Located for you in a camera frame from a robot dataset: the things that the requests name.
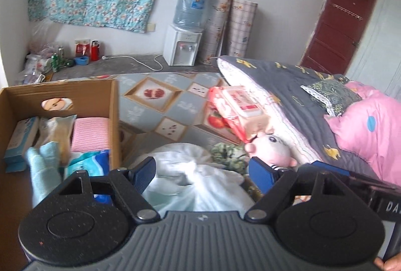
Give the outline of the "pink plush doll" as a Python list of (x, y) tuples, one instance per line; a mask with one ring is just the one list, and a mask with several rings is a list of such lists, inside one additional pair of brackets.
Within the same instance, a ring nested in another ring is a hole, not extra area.
[(296, 159), (291, 156), (289, 147), (275, 135), (261, 132), (245, 144), (244, 150), (250, 158), (259, 158), (273, 169), (294, 168), (298, 165)]

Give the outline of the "teal tissue pack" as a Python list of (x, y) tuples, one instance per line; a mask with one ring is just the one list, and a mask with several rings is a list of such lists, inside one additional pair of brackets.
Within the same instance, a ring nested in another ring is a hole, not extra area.
[(77, 170), (86, 170), (91, 177), (105, 176), (110, 173), (110, 151), (72, 152), (71, 159), (64, 169), (64, 179)]

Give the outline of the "pink knitted cloth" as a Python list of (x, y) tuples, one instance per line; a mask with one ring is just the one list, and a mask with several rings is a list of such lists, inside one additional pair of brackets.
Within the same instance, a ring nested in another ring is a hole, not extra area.
[(110, 149), (108, 118), (78, 118), (73, 127), (72, 152)]

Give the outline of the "red white wet wipes pack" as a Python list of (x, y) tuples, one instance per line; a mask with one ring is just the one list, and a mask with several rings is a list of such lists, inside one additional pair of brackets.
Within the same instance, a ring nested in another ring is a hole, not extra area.
[(271, 130), (270, 116), (244, 86), (214, 86), (209, 89), (208, 99), (244, 143)]

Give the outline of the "light blue towel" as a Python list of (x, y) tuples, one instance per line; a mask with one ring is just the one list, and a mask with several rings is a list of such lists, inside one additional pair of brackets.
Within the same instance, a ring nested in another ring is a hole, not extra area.
[(62, 178), (59, 172), (60, 151), (57, 142), (49, 142), (39, 149), (30, 147), (26, 152), (30, 168), (33, 189), (33, 207), (60, 185)]

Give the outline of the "beige plastic bag pack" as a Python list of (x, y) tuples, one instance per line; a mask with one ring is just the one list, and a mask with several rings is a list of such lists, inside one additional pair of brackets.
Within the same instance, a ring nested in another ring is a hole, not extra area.
[(39, 119), (39, 138), (35, 144), (40, 148), (49, 142), (58, 143), (60, 164), (66, 166), (71, 155), (71, 133), (77, 116), (54, 117)]

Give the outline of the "blue tissue box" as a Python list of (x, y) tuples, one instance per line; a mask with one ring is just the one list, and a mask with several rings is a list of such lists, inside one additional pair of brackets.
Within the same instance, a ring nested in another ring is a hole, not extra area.
[(17, 123), (4, 155), (6, 173), (22, 172), (27, 168), (26, 151), (33, 146), (38, 126), (39, 117), (27, 118)]

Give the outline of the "white fluffy cloth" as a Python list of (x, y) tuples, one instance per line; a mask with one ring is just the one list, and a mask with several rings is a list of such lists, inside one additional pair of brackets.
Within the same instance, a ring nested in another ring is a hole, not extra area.
[(129, 166), (151, 156), (156, 175), (142, 196), (163, 217), (169, 211), (236, 211), (244, 215), (254, 201), (243, 189), (244, 176), (212, 162), (211, 154), (190, 143), (171, 143), (144, 153)]

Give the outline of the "brown cardboard box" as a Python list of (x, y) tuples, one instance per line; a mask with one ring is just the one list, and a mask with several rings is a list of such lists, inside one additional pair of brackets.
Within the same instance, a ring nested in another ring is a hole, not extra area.
[[(56, 120), (107, 118), (110, 167), (122, 165), (119, 136), (119, 84), (115, 79), (87, 79), (11, 86), (1, 90), (1, 154), (4, 155), (17, 124), (25, 119)], [(27, 265), (18, 240), (18, 226), (32, 209), (28, 170), (7, 172), (1, 161), (1, 270)]]

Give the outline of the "dark floral pillow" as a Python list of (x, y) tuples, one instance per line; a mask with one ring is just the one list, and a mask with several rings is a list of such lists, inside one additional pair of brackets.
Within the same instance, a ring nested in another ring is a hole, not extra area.
[(350, 105), (362, 100), (360, 95), (336, 79), (324, 79), (301, 88), (320, 103), (332, 117), (343, 115)]

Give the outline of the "blue bowl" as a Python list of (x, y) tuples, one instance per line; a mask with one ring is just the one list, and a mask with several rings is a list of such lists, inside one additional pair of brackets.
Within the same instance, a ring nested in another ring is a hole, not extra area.
[(90, 62), (90, 59), (87, 56), (79, 56), (74, 58), (75, 64), (79, 66), (85, 66), (88, 65)]

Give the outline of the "red thermos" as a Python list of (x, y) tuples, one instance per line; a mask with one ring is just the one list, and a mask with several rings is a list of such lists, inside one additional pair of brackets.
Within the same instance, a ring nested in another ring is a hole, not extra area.
[(90, 61), (95, 62), (100, 59), (100, 45), (97, 40), (93, 40), (90, 45)]

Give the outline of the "water dispenser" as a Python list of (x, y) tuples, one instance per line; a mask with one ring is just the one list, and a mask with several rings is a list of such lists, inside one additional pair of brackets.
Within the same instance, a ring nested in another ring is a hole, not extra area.
[(202, 33), (169, 25), (162, 56), (170, 67), (193, 67), (201, 43)]

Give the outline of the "plastic bags pile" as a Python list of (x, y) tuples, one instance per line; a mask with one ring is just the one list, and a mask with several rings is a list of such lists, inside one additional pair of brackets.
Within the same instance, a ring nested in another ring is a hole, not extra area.
[(52, 71), (52, 56), (58, 54), (59, 48), (63, 47), (63, 44), (55, 38), (57, 27), (58, 25), (48, 18), (33, 24), (28, 52), (14, 85), (40, 83)]

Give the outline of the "dark red door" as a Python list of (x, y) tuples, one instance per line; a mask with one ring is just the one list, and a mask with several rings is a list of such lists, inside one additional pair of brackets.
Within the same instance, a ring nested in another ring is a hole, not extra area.
[(344, 74), (362, 39), (376, 0), (326, 0), (301, 65)]

